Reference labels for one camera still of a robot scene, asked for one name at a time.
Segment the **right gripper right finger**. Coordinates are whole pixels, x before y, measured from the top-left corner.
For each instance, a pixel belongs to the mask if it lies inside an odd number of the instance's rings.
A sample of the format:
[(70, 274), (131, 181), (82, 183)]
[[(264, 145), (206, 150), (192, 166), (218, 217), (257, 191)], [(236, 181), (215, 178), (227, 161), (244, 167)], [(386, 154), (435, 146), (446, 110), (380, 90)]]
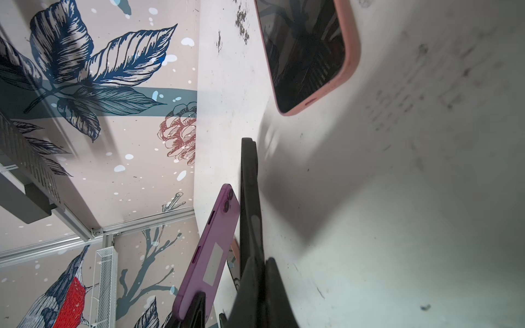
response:
[(231, 310), (231, 326), (299, 327), (274, 258), (262, 263), (252, 256), (246, 262)]

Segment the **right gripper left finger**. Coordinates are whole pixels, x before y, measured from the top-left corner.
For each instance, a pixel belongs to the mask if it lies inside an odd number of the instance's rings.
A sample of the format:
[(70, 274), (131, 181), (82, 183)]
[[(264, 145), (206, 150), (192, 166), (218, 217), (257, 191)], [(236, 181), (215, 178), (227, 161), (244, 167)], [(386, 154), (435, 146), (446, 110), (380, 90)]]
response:
[(202, 291), (195, 294), (184, 317), (173, 308), (164, 322), (164, 328), (205, 328), (205, 325), (206, 295)]

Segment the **purple phone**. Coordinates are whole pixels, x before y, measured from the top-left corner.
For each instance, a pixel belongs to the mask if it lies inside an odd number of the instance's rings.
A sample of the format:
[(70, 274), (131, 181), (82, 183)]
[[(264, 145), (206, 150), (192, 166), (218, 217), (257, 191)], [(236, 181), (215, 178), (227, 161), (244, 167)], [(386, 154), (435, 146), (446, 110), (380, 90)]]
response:
[(206, 320), (209, 318), (239, 215), (232, 186), (223, 184), (172, 306), (182, 317), (195, 294), (202, 291), (206, 295)]

